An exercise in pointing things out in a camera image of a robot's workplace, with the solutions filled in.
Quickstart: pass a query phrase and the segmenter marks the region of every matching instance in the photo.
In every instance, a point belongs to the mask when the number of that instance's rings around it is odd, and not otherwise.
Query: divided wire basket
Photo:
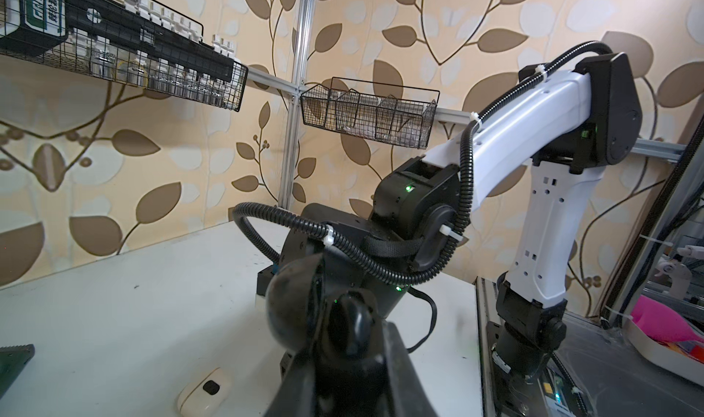
[[[406,91],[404,96],[427,97],[427,101],[361,93],[348,89],[344,81],[370,91],[386,89],[379,86],[395,87]],[[316,84],[301,95],[301,110],[304,124],[312,127],[400,147],[425,149],[439,97],[438,90],[332,78],[330,87]]]
[[[239,111],[230,42],[154,0],[0,0],[0,55]]]

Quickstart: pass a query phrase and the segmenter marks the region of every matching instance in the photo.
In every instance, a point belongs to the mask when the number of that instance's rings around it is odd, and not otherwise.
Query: white table
[[[287,229],[254,220],[277,250]],[[283,349],[255,308],[268,266],[234,223],[0,290],[0,347],[36,355],[0,399],[0,416],[178,416],[176,396],[200,372],[234,378],[216,416],[259,416],[280,384]],[[441,417],[480,416],[474,286],[441,274],[419,286],[438,307],[411,360]],[[430,308],[406,295],[389,317],[407,346]]]

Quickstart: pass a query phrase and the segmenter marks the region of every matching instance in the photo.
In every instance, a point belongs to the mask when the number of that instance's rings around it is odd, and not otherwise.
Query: wall
[[[159,1],[290,78],[297,0]],[[232,113],[0,56],[0,286],[275,203],[286,107],[254,84]]]
[[[308,80],[332,76],[441,91],[439,104],[479,111],[517,81],[517,70],[572,45],[603,39],[629,53],[644,118],[641,137],[677,142],[704,90],[704,0],[333,0],[319,1]],[[372,92],[354,82],[346,86]],[[407,99],[422,99],[404,91]],[[303,127],[301,158],[320,164],[305,179],[308,202],[366,216],[395,166],[421,151]],[[461,127],[435,122],[430,147]],[[669,166],[631,155],[608,168],[575,239],[565,284],[568,308],[593,312],[650,193]],[[520,168],[472,215],[446,268],[473,281],[513,262],[528,204]],[[302,203],[295,210],[303,208]]]

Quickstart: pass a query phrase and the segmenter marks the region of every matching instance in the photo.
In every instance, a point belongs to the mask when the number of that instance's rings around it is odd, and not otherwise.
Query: black strap
[[[412,352],[418,350],[418,347],[423,345],[423,342],[428,340],[428,337],[430,337],[430,334],[433,333],[433,330],[435,330],[435,322],[437,321],[438,318],[438,308],[435,305],[435,301],[433,301],[433,298],[428,296],[427,294],[421,292],[418,289],[414,288],[408,288],[408,293],[413,295],[416,298],[421,298],[422,300],[426,301],[428,304],[430,304],[430,308],[432,309],[432,313],[430,315],[430,331],[428,332],[425,337],[423,337],[416,345],[413,345],[411,348],[407,349],[408,353],[411,354]]]
[[[384,241],[372,237],[364,237],[362,250],[372,256],[382,258],[399,258],[414,255],[420,250],[423,238],[407,239],[403,241]]]

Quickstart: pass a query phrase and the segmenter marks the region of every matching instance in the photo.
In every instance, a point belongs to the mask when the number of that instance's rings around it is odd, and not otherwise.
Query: white zip tie
[[[470,113],[470,117],[472,118],[473,121],[476,121],[476,122],[477,122],[477,125],[480,126],[479,129],[477,130],[477,132],[480,132],[480,131],[481,131],[481,124],[482,124],[482,122],[481,122],[479,113],[473,111],[472,113]]]
[[[543,80],[540,82],[541,84],[548,80],[548,71],[543,64],[538,64],[535,68],[535,73],[540,73],[543,76]]]
[[[660,241],[660,240],[658,240],[657,238],[647,237],[647,236],[645,236],[645,235],[643,235],[643,234],[640,234],[639,237],[640,237],[640,238],[649,239],[650,241],[655,242],[655,243],[662,243],[662,244],[664,244],[665,246],[673,246],[673,244],[672,244],[671,242],[669,242],[669,241]]]
[[[604,308],[606,308],[607,310],[609,310],[611,313],[617,314],[618,316],[623,316],[624,318],[629,318],[631,321],[633,320],[633,316],[631,316],[631,315],[623,314],[623,313],[621,313],[621,312],[619,312],[619,311],[614,310],[613,308],[611,308],[611,307],[609,307],[609,306],[604,306]]]
[[[447,225],[440,226],[440,233],[446,237],[453,237],[458,242],[464,239],[462,235],[456,233],[450,226]]]
[[[332,236],[333,232],[332,226],[327,225],[327,235],[322,239],[323,245],[332,246],[332,243],[335,241],[335,238]]]

